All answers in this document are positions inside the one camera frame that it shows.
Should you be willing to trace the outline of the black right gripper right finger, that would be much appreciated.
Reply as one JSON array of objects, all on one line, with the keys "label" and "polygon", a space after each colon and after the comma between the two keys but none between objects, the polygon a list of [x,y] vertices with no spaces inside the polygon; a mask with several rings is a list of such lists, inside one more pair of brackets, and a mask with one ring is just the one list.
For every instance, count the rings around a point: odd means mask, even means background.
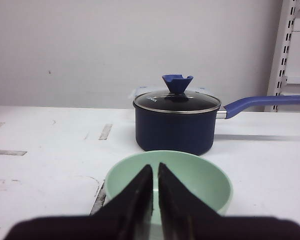
[{"label": "black right gripper right finger", "polygon": [[165,240],[216,240],[220,215],[191,193],[166,164],[158,167],[158,203]]}]

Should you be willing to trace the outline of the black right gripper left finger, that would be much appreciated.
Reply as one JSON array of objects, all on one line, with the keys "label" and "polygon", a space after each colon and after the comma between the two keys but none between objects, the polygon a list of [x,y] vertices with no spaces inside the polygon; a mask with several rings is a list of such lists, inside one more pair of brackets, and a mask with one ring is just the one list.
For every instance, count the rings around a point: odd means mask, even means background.
[{"label": "black right gripper left finger", "polygon": [[153,170],[145,165],[92,217],[97,240],[148,240],[153,213]]}]

